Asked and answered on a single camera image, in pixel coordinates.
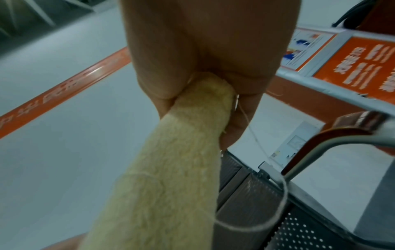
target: poster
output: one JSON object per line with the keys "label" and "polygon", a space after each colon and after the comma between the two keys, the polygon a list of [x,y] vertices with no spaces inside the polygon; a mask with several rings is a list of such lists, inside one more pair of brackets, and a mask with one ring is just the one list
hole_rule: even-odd
{"label": "poster", "polygon": [[395,42],[352,37],[314,77],[395,104]]}
{"label": "poster", "polygon": [[314,30],[296,29],[281,59],[281,66],[292,70],[301,69],[318,53],[335,34]]}

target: stuffed fabric tube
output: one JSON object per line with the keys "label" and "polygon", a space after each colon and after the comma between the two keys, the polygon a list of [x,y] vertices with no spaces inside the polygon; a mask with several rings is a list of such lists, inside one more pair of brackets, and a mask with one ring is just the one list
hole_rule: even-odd
{"label": "stuffed fabric tube", "polygon": [[211,249],[219,190],[219,137],[234,90],[199,73],[127,171],[79,250]]}

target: white thread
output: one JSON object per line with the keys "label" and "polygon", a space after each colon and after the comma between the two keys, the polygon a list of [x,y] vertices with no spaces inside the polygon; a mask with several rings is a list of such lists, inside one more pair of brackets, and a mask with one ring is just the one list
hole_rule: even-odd
{"label": "white thread", "polygon": [[[250,127],[250,120],[248,119],[247,114],[245,113],[245,111],[243,110],[243,108],[240,105],[240,102],[238,102],[238,105],[240,107],[241,112],[243,113],[244,117],[247,120],[247,127],[249,128],[249,130],[251,131],[255,142],[258,144],[259,148],[262,150],[262,152],[265,154],[265,156],[267,157],[267,159],[270,161],[270,158],[268,157],[267,153],[265,152],[265,150],[263,149],[262,145],[259,143],[257,136],[255,135],[255,133],[252,131],[252,128]],[[287,203],[287,199],[288,199],[288,187],[287,187],[287,183],[285,182],[285,179],[282,175],[281,176],[281,182],[283,183],[283,189],[284,189],[284,195],[281,198],[280,204],[278,209],[276,210],[276,212],[274,213],[273,217],[271,217],[269,220],[267,220],[266,222],[262,223],[262,224],[258,224],[255,226],[251,226],[251,227],[239,227],[239,226],[233,226],[230,225],[228,223],[219,221],[218,219],[216,219],[215,217],[211,216],[207,211],[204,211],[201,209],[201,211],[211,220],[214,221],[215,224],[226,228],[230,231],[236,231],[236,232],[240,232],[240,233],[253,233],[253,232],[259,232],[259,231],[263,231],[266,229],[270,229],[272,226],[274,226],[277,221],[281,218],[281,215],[284,212],[285,209],[285,205]]]}

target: plush material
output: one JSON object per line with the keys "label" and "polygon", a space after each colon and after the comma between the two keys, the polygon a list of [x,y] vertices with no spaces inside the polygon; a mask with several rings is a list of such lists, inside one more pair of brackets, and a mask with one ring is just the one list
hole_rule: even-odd
{"label": "plush material", "polygon": [[159,122],[79,250],[211,249],[219,190],[219,137],[233,88],[195,76]]}

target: yellow fabric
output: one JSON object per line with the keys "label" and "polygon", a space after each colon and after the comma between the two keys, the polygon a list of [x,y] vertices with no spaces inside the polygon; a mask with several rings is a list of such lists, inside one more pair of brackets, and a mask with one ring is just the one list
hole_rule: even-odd
{"label": "yellow fabric", "polygon": [[219,137],[233,88],[197,75],[159,122],[79,250],[211,249],[219,190]]}

